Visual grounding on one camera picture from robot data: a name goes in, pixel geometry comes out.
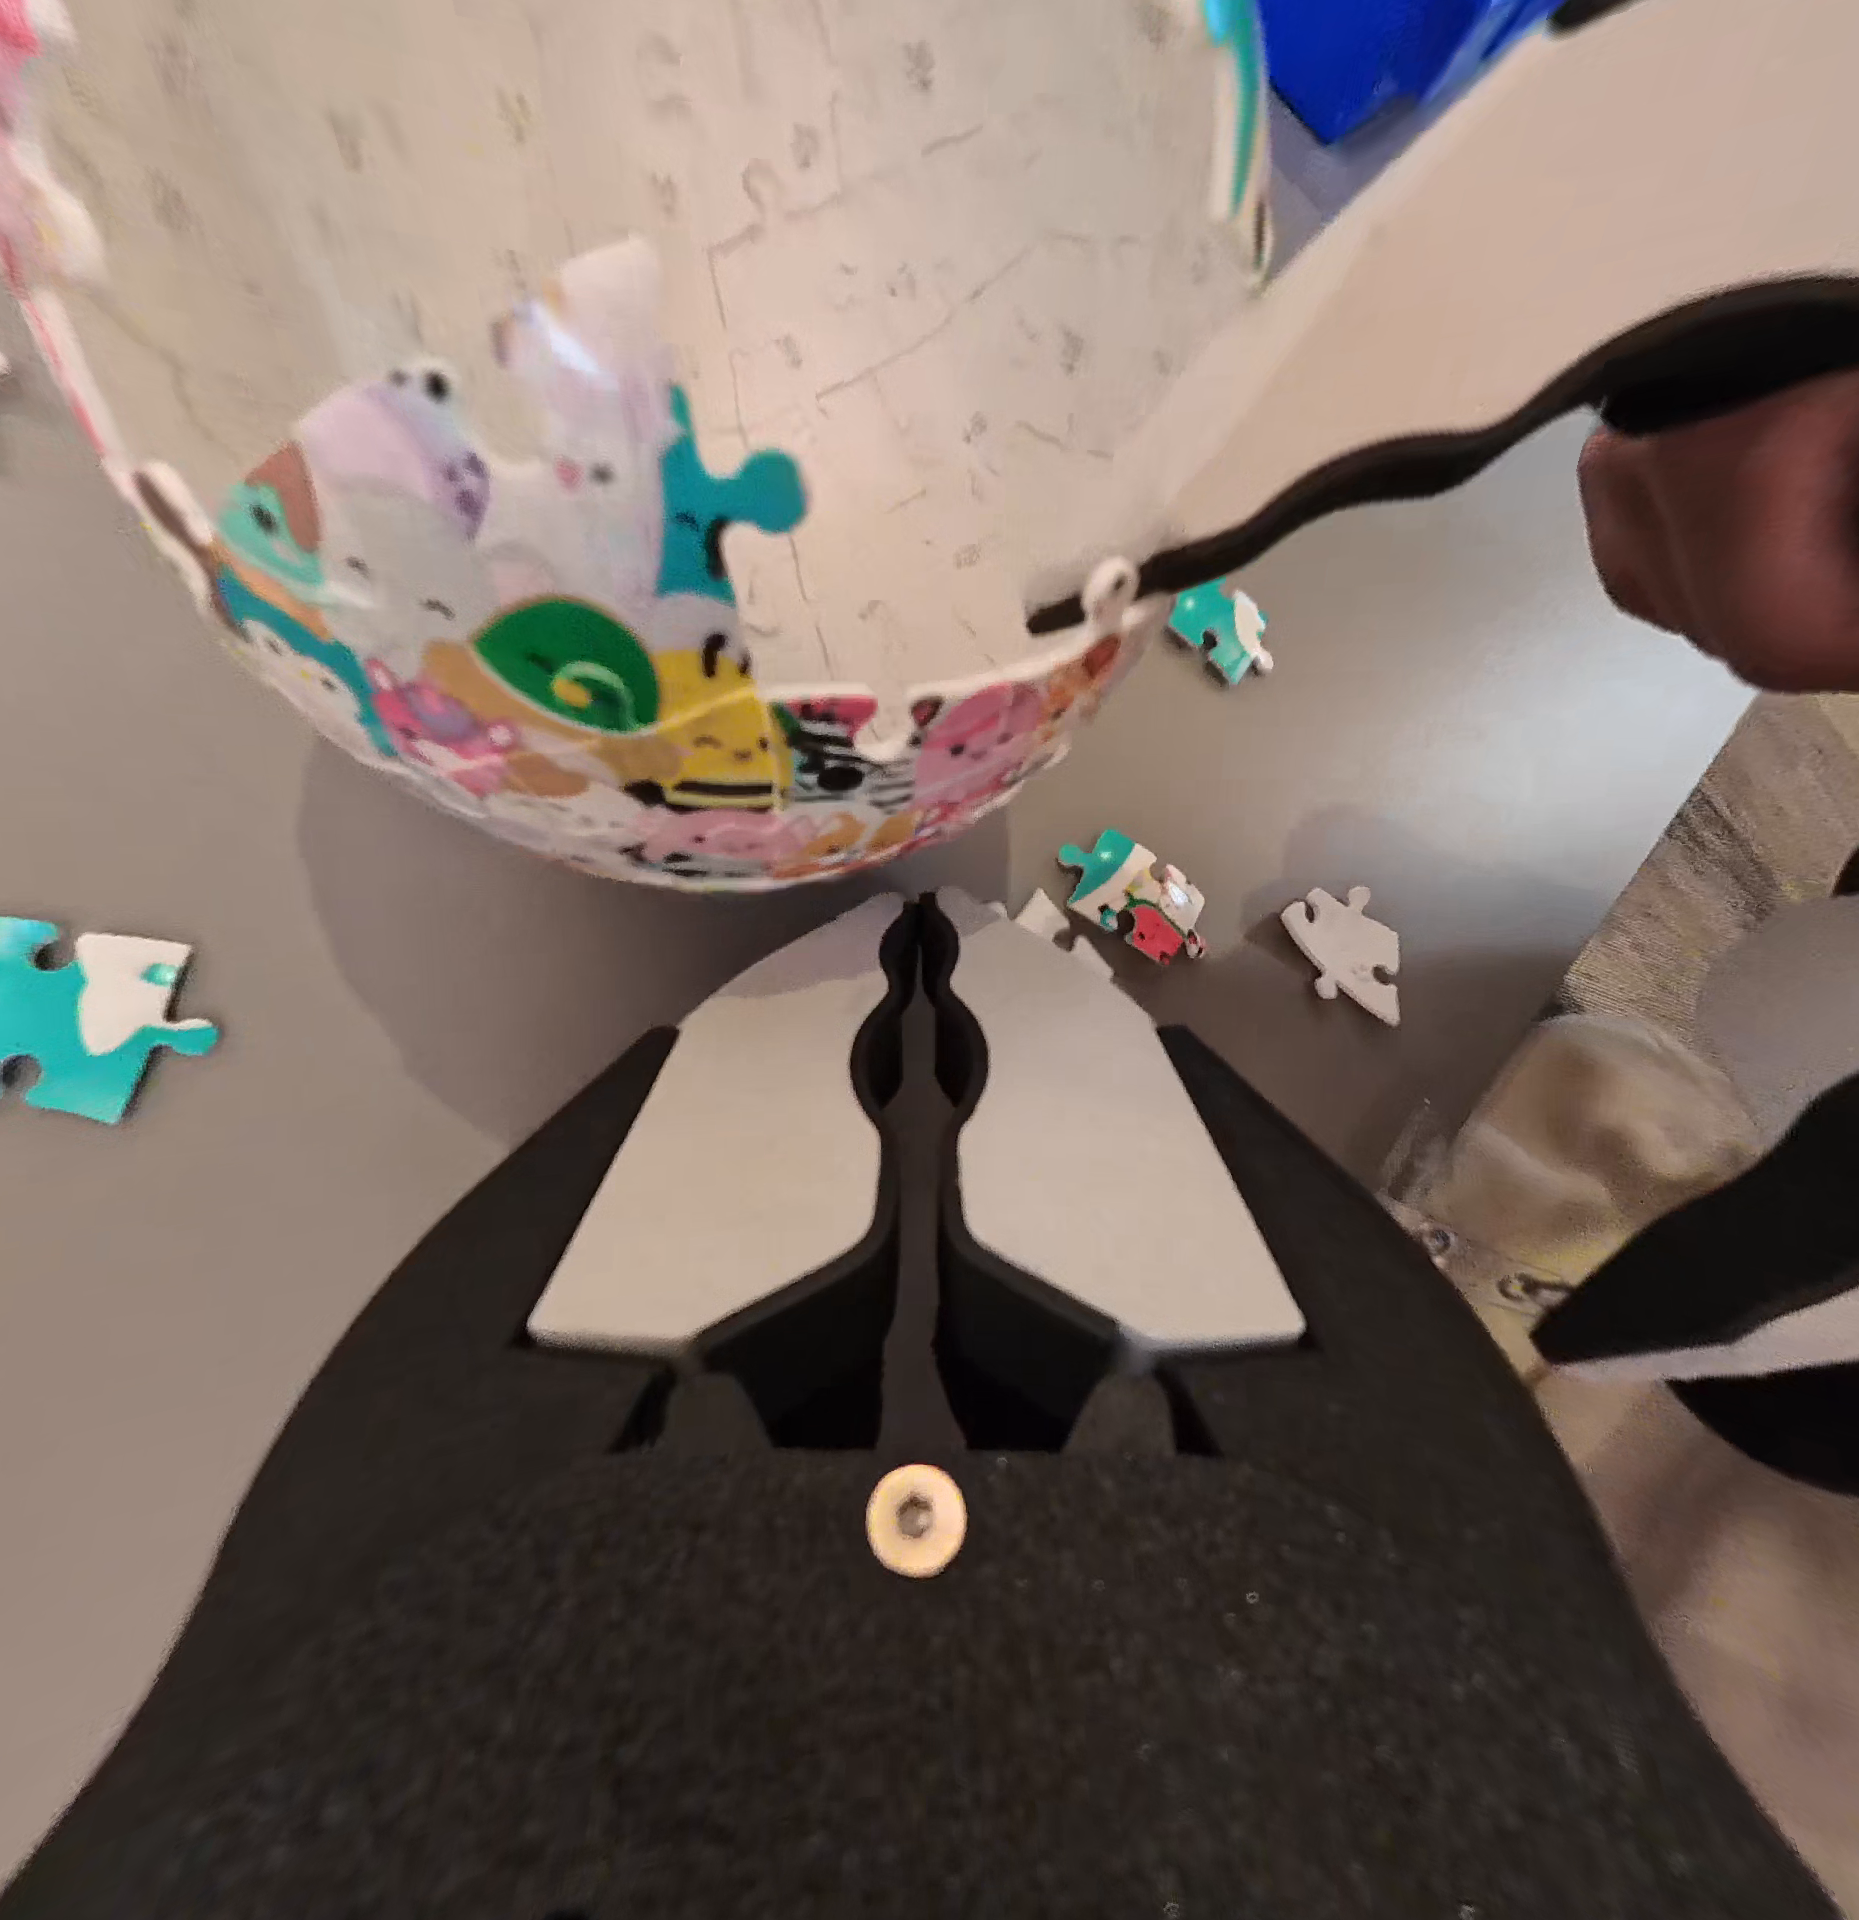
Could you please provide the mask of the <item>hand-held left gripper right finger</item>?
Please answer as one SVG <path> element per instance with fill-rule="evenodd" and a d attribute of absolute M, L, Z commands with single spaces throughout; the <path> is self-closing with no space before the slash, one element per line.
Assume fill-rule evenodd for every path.
<path fill-rule="evenodd" d="M 1107 1381 L 1300 1342 L 1166 1032 L 1098 953 L 941 889 L 922 993 L 951 1100 L 937 1371 L 972 1450 L 1059 1453 Z"/>

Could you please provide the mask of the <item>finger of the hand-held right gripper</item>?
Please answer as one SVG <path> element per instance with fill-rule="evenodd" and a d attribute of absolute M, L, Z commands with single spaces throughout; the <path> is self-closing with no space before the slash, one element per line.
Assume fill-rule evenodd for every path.
<path fill-rule="evenodd" d="M 1560 6 L 1283 267 L 1266 138 L 1226 214 L 1236 82 L 1150 76 L 1179 156 L 1087 150 L 1137 214 L 1087 296 L 1109 453 L 1026 515 L 1026 636 L 1365 505 L 1450 493 L 1581 406 L 1697 420 L 1859 365 L 1859 6 Z"/>
<path fill-rule="evenodd" d="M 1587 1381 L 1664 1381 L 1758 1468 L 1859 1500 L 1859 1073 L 1642 1232 L 1540 1328 Z"/>

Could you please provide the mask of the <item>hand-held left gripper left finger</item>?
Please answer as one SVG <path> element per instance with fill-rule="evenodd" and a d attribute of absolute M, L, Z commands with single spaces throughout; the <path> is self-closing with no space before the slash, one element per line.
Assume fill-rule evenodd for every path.
<path fill-rule="evenodd" d="M 687 1014 L 526 1336 L 726 1378 L 787 1450 L 873 1450 L 912 986 L 917 906 L 873 894 Z"/>

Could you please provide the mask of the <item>colourful puzzle ball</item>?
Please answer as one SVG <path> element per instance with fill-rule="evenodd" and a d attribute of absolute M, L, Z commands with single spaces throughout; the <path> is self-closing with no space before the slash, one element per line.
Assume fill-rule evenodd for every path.
<path fill-rule="evenodd" d="M 944 845 L 1150 636 L 1255 10 L 0 6 L 0 285 L 225 660 L 596 876 Z"/>

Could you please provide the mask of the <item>colourful puzzle piece red heart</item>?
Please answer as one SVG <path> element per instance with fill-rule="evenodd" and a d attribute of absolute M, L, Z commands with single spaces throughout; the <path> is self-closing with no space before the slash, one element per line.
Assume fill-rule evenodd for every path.
<path fill-rule="evenodd" d="M 1120 828 L 1098 830 L 1094 845 L 1066 843 L 1056 851 L 1070 875 L 1070 916 L 1120 938 L 1158 966 L 1203 961 L 1203 889 Z"/>

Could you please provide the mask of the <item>small teal puzzle piece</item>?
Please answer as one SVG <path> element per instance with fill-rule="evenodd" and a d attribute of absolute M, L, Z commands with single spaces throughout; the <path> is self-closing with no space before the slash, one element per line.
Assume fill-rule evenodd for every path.
<path fill-rule="evenodd" d="M 1166 630 L 1193 648 L 1226 686 L 1263 682 L 1275 674 L 1266 643 L 1266 614 L 1230 579 L 1193 586 L 1173 598 Z"/>

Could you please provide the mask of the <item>teal joined puzzle pieces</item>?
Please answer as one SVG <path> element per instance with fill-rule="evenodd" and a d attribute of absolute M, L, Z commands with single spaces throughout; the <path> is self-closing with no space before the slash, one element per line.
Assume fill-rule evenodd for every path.
<path fill-rule="evenodd" d="M 206 1057 L 225 1032 L 170 1012 L 194 966 L 188 940 L 76 933 L 45 966 L 56 938 L 56 922 L 0 916 L 0 1098 L 10 1068 L 31 1067 L 27 1106 L 121 1123 L 155 1050 Z"/>

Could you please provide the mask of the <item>person's right hand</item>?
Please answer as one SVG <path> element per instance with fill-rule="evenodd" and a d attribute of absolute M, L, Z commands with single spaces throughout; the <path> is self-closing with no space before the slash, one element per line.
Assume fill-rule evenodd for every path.
<path fill-rule="evenodd" d="M 1619 614 L 1753 692 L 1859 694 L 1859 365 L 1658 436 L 1594 424 L 1577 490 Z"/>

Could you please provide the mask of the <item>blue plastic bin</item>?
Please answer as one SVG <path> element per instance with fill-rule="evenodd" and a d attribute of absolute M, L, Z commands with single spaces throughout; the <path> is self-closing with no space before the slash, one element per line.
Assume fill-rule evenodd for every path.
<path fill-rule="evenodd" d="M 1268 93 L 1336 148 L 1473 88 L 1553 0 L 1263 0 Z"/>

